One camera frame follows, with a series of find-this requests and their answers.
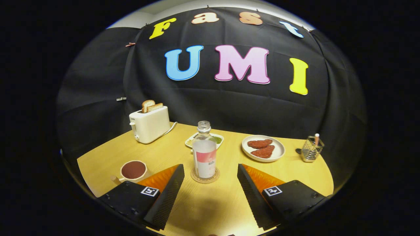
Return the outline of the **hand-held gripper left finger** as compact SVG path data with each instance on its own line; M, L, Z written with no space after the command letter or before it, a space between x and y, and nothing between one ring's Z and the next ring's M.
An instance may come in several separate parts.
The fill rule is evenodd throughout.
M184 177L177 164L138 183L124 181L98 202L132 224L164 230Z

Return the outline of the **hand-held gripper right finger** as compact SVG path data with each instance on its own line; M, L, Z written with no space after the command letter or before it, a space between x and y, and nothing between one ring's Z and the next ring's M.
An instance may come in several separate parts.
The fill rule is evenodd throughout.
M238 165L237 178L258 227L264 230L293 224L331 198L298 180L285 182L243 163Z

